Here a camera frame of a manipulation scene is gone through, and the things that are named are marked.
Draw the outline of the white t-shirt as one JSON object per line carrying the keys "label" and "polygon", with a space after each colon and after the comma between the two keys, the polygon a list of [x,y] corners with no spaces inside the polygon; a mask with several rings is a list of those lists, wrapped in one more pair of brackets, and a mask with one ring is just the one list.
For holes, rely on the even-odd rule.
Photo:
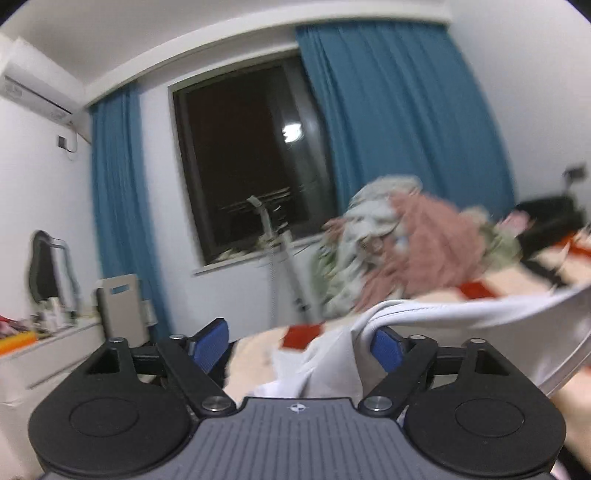
{"label": "white t-shirt", "polygon": [[390,300],[353,325],[324,334],[297,356],[293,367],[252,393],[267,398],[349,397],[360,402],[386,376],[370,353],[377,331],[421,334],[441,346],[486,340],[544,394],[552,395],[590,358],[590,289],[465,303]]}

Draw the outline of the grey white crumpled clothes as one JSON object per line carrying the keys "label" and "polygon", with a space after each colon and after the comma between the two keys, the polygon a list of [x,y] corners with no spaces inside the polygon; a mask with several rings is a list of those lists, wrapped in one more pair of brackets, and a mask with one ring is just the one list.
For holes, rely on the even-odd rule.
{"label": "grey white crumpled clothes", "polygon": [[415,176],[380,177],[353,195],[342,216],[322,226],[324,234],[311,264],[322,315],[337,318],[352,312],[362,299],[367,276],[383,264],[385,248],[408,246],[391,197],[421,190],[422,183]]}

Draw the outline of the beige black chair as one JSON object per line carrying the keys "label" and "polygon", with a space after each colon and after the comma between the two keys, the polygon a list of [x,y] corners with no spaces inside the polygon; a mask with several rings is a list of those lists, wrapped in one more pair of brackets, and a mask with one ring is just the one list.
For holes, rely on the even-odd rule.
{"label": "beige black chair", "polygon": [[122,337],[130,347],[140,347],[149,342],[139,283],[134,274],[101,279],[97,283],[95,297],[107,340]]}

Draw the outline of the pink fluffy blanket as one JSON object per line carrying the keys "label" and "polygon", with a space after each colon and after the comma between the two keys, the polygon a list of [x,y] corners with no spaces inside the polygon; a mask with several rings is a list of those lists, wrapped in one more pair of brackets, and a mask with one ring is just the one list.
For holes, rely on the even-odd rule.
{"label": "pink fluffy blanket", "polygon": [[366,274],[356,312],[389,298],[410,299],[455,287],[481,273],[485,242],[472,218],[430,195],[394,194],[390,202],[404,227],[406,245],[382,241],[380,264]]}

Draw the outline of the left blue curtain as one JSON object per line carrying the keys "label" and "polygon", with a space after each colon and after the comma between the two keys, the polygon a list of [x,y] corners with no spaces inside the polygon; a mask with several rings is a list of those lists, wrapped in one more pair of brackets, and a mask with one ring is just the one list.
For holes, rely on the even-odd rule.
{"label": "left blue curtain", "polygon": [[102,274],[137,276],[151,303],[153,341],[171,333],[143,157],[139,87],[129,83],[91,107],[92,201]]}

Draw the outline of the blue curtain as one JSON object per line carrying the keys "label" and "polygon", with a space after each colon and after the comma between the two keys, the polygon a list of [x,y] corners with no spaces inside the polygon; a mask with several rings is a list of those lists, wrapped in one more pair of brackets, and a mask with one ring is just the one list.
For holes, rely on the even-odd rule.
{"label": "blue curtain", "polygon": [[151,303],[153,341],[171,333],[143,157],[139,87],[129,83],[91,107],[92,201],[102,274],[137,276]]}
{"label": "blue curtain", "polygon": [[461,208],[512,210],[501,137],[446,26],[351,21],[295,35],[325,120],[339,210],[386,175],[413,175]]}

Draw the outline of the green garment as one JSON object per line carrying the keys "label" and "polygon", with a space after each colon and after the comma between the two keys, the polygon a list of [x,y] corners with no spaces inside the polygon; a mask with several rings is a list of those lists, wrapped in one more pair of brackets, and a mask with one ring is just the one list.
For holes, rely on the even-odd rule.
{"label": "green garment", "polygon": [[494,223],[486,209],[474,206],[464,209],[461,214],[478,227],[484,242],[481,264],[485,271],[502,270],[521,260],[522,249],[517,238]]}

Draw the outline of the bottles on desk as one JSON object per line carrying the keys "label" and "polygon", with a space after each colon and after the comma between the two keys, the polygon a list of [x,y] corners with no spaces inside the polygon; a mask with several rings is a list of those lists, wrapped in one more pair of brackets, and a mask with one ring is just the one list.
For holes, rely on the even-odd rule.
{"label": "bottles on desk", "polygon": [[41,325],[49,333],[60,332],[75,324],[75,313],[67,310],[58,297],[41,300],[36,309]]}

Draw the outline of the dark mirror on desk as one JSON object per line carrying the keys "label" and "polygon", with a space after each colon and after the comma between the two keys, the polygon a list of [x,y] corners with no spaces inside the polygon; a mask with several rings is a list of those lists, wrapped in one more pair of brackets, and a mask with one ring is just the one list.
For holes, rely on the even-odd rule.
{"label": "dark mirror on desk", "polygon": [[79,312],[81,297],[70,249],[64,240],[52,237],[43,230],[36,230],[31,239],[31,257],[27,274],[29,293],[35,305],[40,305],[52,297],[63,300],[58,286],[54,250],[63,252],[65,271],[73,295],[73,306],[66,307],[66,310],[70,312],[71,317],[74,317]]}

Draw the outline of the small pink garment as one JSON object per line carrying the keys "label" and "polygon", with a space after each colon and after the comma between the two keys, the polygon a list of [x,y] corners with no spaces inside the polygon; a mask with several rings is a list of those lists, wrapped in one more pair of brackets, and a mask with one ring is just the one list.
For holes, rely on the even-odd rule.
{"label": "small pink garment", "polygon": [[531,219],[530,215],[521,210],[514,210],[501,220],[497,226],[514,236],[518,236],[528,230],[534,220]]}

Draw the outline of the black sofa chair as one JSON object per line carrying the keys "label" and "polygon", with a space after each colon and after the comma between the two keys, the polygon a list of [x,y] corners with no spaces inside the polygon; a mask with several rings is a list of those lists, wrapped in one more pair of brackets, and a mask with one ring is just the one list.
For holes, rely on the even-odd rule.
{"label": "black sofa chair", "polygon": [[570,195],[523,201],[515,210],[528,215],[530,225],[517,239],[524,257],[560,242],[587,224],[587,214]]}

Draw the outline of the dark window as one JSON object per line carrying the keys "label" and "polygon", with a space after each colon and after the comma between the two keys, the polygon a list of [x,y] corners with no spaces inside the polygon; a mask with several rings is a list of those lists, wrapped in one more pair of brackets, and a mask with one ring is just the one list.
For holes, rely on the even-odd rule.
{"label": "dark window", "polygon": [[249,197],[295,238],[335,217],[325,122],[300,56],[193,82],[173,92],[172,104],[204,263],[259,248],[263,225]]}

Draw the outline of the right blue curtain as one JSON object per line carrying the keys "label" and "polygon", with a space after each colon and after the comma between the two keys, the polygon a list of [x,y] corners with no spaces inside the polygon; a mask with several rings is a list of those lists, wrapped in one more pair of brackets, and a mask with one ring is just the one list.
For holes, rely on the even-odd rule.
{"label": "right blue curtain", "polygon": [[501,137],[446,26],[351,21],[295,35],[325,120],[339,210],[386,175],[413,175],[461,208],[512,210]]}

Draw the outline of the white air conditioner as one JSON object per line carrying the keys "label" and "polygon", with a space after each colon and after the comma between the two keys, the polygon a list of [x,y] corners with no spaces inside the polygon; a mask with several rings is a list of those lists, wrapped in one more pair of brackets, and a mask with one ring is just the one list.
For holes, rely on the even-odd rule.
{"label": "white air conditioner", "polygon": [[91,142],[83,83],[22,38],[1,54],[1,95]]}

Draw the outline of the black wall socket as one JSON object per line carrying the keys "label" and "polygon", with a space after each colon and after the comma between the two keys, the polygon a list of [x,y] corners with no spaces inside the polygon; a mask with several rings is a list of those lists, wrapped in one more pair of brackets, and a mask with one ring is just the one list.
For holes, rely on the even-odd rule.
{"label": "black wall socket", "polygon": [[582,164],[573,166],[564,170],[562,177],[564,181],[570,185],[582,182],[587,178],[587,167]]}

